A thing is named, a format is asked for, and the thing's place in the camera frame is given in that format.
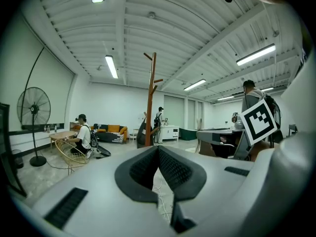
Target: wicker chair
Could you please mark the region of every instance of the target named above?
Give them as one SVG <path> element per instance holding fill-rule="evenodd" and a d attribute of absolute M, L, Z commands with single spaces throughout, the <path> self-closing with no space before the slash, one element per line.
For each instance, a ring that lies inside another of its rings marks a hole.
<path fill-rule="evenodd" d="M 87 158 L 87 156 L 85 156 L 77 148 L 76 148 L 77 153 L 75 154 L 71 153 L 71 149 L 75 147 L 69 144 L 68 142 L 63 141 L 63 140 L 56 140 L 55 145 L 58 149 L 58 153 L 60 154 L 62 159 L 65 161 L 65 163 L 68 165 L 68 175 L 69 175 L 69 170 L 72 173 L 74 171 L 73 168 L 82 167 L 83 165 L 89 162 L 89 159 Z"/>

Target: black fan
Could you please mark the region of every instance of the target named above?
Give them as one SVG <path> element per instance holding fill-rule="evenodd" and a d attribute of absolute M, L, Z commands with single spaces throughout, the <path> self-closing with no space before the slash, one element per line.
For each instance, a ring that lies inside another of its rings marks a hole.
<path fill-rule="evenodd" d="M 30 164 L 35 167 L 46 163 L 46 158 L 38 156 L 35 146 L 34 131 L 39 125 L 47 124 L 50 116 L 50 101 L 46 93 L 37 87 L 27 88 L 20 96 L 17 105 L 18 117 L 22 129 L 31 130 L 36 156 L 30 159 Z"/>

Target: white cabinet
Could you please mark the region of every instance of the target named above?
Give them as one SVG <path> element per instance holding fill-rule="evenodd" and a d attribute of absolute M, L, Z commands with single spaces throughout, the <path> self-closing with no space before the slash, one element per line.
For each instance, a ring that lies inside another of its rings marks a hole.
<path fill-rule="evenodd" d="M 161 127 L 163 140 L 179 139 L 179 127 L 174 125 L 166 125 Z"/>

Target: fan stand base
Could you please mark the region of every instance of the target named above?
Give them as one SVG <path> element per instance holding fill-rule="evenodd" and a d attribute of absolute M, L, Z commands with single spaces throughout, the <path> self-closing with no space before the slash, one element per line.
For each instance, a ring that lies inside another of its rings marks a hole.
<path fill-rule="evenodd" d="M 43 156 L 34 156 L 30 159 L 30 165 L 33 167 L 40 167 L 46 163 L 46 158 Z"/>

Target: coat rack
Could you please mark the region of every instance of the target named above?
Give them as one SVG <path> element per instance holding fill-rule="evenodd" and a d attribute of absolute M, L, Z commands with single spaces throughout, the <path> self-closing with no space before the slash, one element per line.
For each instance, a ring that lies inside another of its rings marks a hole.
<path fill-rule="evenodd" d="M 150 57 L 146 53 L 144 53 L 144 55 L 152 61 L 152 69 L 151 69 L 151 73 L 150 73 L 150 82 L 149 82 L 149 89 L 148 89 L 147 117 L 146 117 L 146 140 L 145 140 L 145 146 L 149 147 L 150 146 L 150 136 L 159 129 L 159 127 L 157 127 L 153 131 L 150 131 L 151 119 L 152 119 L 153 94 L 158 87 L 157 85 L 154 86 L 154 83 L 163 81 L 163 79 L 155 80 L 157 54 L 154 52 L 153 57 Z"/>

